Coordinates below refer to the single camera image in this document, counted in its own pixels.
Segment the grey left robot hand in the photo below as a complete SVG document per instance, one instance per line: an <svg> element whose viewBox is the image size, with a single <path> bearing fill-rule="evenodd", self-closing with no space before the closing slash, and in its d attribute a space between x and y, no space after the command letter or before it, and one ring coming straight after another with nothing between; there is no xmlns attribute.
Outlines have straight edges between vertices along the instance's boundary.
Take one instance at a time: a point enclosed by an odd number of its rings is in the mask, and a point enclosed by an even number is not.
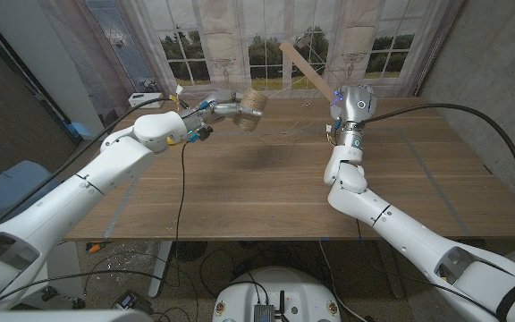
<svg viewBox="0 0 515 322"><path fill-rule="evenodd" d="M254 131L265 112L267 101L268 97L255 89L247 89L244 93L230 89L214 91L201 102L208 103L208 107L197 112L200 128L231 118L241 130Z"/></svg>

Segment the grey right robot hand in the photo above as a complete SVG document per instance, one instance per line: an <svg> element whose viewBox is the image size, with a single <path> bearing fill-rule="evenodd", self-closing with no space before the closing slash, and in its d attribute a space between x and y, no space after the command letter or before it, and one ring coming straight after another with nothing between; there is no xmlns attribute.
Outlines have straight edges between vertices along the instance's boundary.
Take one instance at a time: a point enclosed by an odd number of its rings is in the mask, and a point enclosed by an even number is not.
<svg viewBox="0 0 515 322"><path fill-rule="evenodd" d="M330 115L337 121L359 123L372 118L377 109L377 97L368 85L341 86L330 103Z"/></svg>

